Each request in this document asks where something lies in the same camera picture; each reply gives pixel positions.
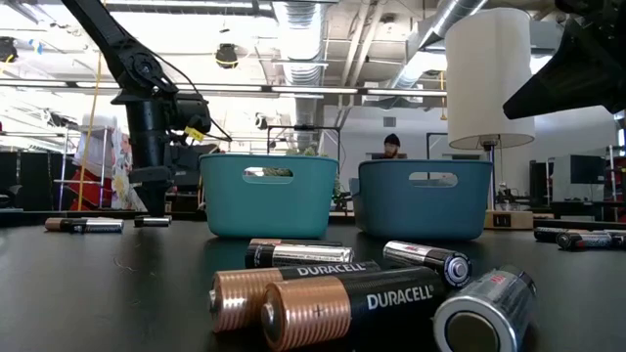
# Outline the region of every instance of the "black equipment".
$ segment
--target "black equipment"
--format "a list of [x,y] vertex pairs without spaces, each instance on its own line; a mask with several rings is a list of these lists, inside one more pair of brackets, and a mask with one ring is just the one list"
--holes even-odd
[[195,94],[180,93],[163,72],[158,55],[130,35],[100,1],[62,1],[98,45],[121,88],[112,104],[126,106],[133,152],[129,181],[140,184],[135,190],[150,214],[162,216],[165,192],[172,186],[174,175],[180,169],[197,170],[200,156],[187,146],[187,133],[179,136],[172,131],[193,128],[206,134],[212,121],[208,102],[198,90]]
[[553,58],[504,104],[508,118],[604,106],[626,108],[626,5],[622,0],[556,0],[569,19]]

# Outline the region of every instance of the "teal plastic basket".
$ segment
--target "teal plastic basket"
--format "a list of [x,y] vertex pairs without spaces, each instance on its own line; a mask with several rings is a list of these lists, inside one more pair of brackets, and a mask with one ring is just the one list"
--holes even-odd
[[[337,161],[318,156],[206,154],[200,158],[209,230],[220,237],[320,238],[326,232]],[[249,167],[292,177],[245,175]]]
[[[448,179],[410,180],[413,173]],[[350,180],[356,225],[389,239],[473,240],[482,234],[491,162],[373,160]]]

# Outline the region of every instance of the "desk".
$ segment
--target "desk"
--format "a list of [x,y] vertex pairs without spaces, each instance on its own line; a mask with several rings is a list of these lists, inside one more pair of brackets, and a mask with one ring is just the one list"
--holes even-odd
[[[328,239],[353,246],[357,259],[381,262],[385,241],[354,226],[332,225]],[[246,244],[184,221],[142,230],[127,221],[123,236],[0,229],[0,351],[264,351],[259,330],[210,332],[206,310],[213,272],[242,268]],[[559,251],[530,232],[440,245],[467,254],[476,275],[503,263],[530,273],[538,350],[623,351],[626,253]],[[434,350],[429,330],[407,338],[416,350]],[[385,336],[374,339],[389,347]]]

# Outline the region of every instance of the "white lampshade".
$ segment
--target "white lampshade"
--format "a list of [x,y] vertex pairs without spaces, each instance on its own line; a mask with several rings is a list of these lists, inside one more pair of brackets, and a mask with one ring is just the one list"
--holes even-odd
[[450,147],[497,148],[535,139],[534,118],[509,120],[503,103],[530,78],[530,18],[515,9],[494,9],[455,23],[446,33],[448,140]]

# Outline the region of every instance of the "red object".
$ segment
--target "red object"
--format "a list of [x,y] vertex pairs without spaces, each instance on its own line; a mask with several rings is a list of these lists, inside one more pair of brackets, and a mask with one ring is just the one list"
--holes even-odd
[[[80,181],[80,168],[71,177],[73,181]],[[83,181],[100,182],[100,177],[85,169]],[[78,183],[68,184],[68,187],[78,195],[80,185]],[[112,188],[111,179],[105,178],[105,191],[102,194],[102,207],[111,207]],[[100,206],[100,185],[82,185],[82,208],[80,210],[93,210]],[[78,210],[78,198],[74,200],[69,210]]]

